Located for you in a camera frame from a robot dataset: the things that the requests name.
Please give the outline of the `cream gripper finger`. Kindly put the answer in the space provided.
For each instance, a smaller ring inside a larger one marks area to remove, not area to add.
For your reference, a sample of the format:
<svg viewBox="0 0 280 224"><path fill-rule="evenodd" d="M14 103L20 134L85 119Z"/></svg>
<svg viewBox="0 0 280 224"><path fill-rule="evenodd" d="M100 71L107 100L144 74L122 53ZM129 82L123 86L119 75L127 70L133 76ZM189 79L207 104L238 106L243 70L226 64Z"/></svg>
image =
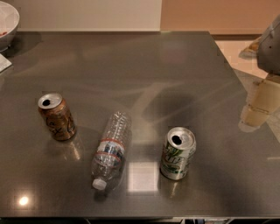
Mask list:
<svg viewBox="0 0 280 224"><path fill-rule="evenodd" d="M280 76L269 73L250 85L239 128L243 132L259 129L280 107Z"/></svg>

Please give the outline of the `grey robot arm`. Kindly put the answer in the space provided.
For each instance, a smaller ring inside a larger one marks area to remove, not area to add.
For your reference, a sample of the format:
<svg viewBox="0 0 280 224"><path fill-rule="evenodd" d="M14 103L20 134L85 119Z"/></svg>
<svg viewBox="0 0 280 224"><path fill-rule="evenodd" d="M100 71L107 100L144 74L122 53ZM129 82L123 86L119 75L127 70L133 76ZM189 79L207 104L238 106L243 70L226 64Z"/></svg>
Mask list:
<svg viewBox="0 0 280 224"><path fill-rule="evenodd" d="M257 66L268 74L250 86L239 121L243 132L259 129L280 107L280 15L249 47L252 46L255 47Z"/></svg>

